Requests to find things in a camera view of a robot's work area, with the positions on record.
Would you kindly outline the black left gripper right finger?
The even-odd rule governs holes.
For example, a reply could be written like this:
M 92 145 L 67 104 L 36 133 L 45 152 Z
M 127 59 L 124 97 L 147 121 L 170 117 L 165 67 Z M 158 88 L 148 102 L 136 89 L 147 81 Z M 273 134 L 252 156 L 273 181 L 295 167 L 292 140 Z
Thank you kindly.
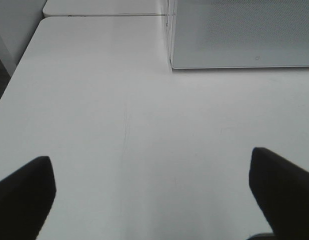
M 255 147 L 248 184 L 278 240 L 309 240 L 308 171 L 265 147 Z

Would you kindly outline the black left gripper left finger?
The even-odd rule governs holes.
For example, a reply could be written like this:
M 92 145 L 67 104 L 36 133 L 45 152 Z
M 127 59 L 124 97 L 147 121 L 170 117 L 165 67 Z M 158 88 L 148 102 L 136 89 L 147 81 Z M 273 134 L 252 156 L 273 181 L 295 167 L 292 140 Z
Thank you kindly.
M 35 240 L 56 197 L 53 166 L 39 156 L 0 181 L 0 240 Z

